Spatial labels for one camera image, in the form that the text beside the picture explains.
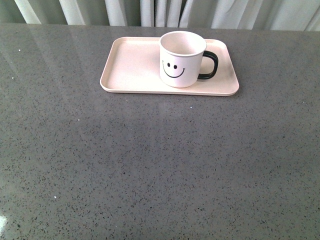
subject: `smiley face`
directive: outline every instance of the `smiley face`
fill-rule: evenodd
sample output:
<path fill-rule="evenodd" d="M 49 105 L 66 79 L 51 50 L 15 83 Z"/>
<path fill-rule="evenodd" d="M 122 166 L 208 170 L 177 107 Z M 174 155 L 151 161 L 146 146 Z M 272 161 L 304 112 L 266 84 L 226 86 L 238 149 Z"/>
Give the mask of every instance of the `smiley face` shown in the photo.
<path fill-rule="evenodd" d="M 181 76 L 182 74 L 184 74 L 184 72 L 185 72 L 185 68 L 183 68 L 183 69 L 182 69 L 182 72 L 180 73 L 180 75 L 170 76 L 170 75 L 166 72 L 166 70 L 165 70 L 164 61 L 162 61 L 162 67 L 163 67 L 163 70 L 164 70 L 165 74 L 166 74 L 168 77 L 173 78 L 173 79 L 176 79 L 176 78 L 180 77 L 180 76 Z"/>

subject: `gray speckled countertop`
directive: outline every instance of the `gray speckled countertop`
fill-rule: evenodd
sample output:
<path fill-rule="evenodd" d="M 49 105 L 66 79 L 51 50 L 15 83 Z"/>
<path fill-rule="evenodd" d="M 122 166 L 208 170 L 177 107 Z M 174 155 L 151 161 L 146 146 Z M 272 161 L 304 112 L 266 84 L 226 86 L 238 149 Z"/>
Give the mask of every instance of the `gray speckled countertop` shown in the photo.
<path fill-rule="evenodd" d="M 101 88 L 115 39 L 173 30 L 0 25 L 0 239 L 320 239 L 320 32 L 189 29 L 233 96 Z"/>

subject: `tray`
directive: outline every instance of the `tray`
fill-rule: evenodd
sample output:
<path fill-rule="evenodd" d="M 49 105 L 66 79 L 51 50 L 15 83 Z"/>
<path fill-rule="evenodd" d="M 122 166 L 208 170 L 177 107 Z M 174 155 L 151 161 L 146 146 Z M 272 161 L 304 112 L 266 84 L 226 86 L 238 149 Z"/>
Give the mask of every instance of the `tray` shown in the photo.
<path fill-rule="evenodd" d="M 199 80 L 185 88 L 166 85 L 160 79 L 159 37 L 121 37 L 113 42 L 100 85 L 112 93 L 179 94 L 230 96 L 239 89 L 238 79 L 227 46 L 215 39 L 206 39 L 206 50 L 219 59 L 215 76 Z M 200 73 L 213 69 L 212 60 L 204 57 Z"/>

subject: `curtain fold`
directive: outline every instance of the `curtain fold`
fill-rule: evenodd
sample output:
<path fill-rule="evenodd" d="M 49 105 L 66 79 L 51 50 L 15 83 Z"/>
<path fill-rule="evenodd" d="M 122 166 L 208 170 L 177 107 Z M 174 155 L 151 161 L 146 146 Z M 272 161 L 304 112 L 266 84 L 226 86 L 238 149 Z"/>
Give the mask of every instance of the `curtain fold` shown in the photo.
<path fill-rule="evenodd" d="M 0 0 L 0 23 L 320 31 L 320 0 Z"/>

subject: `mug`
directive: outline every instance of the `mug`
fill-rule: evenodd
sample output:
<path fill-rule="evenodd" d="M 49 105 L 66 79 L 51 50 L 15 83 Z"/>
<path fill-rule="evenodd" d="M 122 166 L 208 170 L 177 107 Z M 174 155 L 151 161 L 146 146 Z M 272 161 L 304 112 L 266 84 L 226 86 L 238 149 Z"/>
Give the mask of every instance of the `mug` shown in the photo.
<path fill-rule="evenodd" d="M 218 57 L 206 51 L 206 41 L 193 32 L 172 31 L 160 38 L 160 78 L 175 88 L 186 88 L 198 79 L 212 78 L 218 69 Z M 211 73 L 199 74 L 202 58 L 214 61 Z"/>

